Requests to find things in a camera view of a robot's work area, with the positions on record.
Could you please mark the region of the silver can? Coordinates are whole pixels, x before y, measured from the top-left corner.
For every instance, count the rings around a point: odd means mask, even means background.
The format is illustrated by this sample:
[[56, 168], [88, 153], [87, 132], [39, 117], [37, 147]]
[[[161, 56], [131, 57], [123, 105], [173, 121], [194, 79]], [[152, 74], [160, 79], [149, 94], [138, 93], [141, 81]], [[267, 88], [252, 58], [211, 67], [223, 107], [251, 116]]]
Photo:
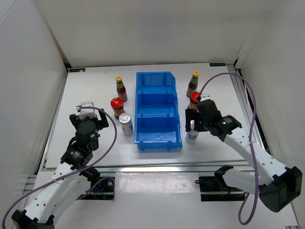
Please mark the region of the silver can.
[[119, 122], [125, 136], [133, 135], [133, 125], [131, 116], [128, 113], [122, 113], [119, 116]]
[[190, 122], [190, 128], [190, 132], [186, 132], [185, 140], [189, 143], [194, 143], [199, 135], [199, 132], [194, 129], [194, 120]]

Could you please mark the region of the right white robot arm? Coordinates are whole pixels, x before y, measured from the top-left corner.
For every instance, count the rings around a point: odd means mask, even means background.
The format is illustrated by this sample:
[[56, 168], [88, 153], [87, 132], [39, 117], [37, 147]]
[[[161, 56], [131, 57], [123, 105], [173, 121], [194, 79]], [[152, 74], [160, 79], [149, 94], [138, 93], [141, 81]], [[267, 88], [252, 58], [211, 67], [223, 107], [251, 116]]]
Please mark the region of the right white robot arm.
[[257, 194], [272, 212], [281, 211], [301, 194], [301, 170], [289, 168], [267, 153], [250, 139], [251, 135], [233, 116], [222, 116], [213, 100], [199, 102], [197, 109], [186, 109], [185, 118], [186, 132], [209, 132], [234, 149], [255, 170], [255, 174], [250, 175], [233, 166], [222, 166], [214, 173], [214, 186], [218, 190], [235, 187]]

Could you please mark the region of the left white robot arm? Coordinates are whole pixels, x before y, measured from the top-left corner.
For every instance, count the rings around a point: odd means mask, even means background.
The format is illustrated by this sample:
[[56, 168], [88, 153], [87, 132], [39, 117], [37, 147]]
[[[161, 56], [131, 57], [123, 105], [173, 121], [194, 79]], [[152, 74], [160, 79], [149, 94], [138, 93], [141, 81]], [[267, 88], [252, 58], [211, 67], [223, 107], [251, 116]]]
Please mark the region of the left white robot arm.
[[93, 164], [89, 164], [99, 147], [99, 131], [107, 128], [113, 119], [91, 103], [83, 103], [77, 110], [78, 115], [69, 117], [76, 130], [75, 136], [49, 182], [30, 191], [30, 194], [38, 192], [36, 198], [23, 210], [12, 214], [16, 228], [53, 229], [76, 200], [98, 189], [103, 181], [115, 181], [113, 177], [102, 177]]

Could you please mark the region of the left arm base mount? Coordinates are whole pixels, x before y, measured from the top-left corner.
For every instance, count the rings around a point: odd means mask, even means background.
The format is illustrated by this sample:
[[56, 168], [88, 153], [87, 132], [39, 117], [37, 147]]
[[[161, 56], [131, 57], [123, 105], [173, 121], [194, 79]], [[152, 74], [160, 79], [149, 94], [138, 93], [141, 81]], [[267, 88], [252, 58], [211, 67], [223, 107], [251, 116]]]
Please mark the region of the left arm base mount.
[[95, 183], [91, 182], [90, 191], [85, 191], [77, 200], [114, 200], [115, 177], [100, 177]]

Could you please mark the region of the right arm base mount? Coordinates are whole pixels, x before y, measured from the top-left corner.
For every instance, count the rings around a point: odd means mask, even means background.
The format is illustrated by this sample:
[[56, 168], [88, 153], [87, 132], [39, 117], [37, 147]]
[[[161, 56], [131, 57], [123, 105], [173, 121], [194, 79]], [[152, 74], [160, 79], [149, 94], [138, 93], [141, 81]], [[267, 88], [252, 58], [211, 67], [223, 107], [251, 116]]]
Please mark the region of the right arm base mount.
[[220, 187], [215, 177], [199, 177], [195, 184], [199, 185], [202, 202], [243, 201], [245, 192], [235, 187]]

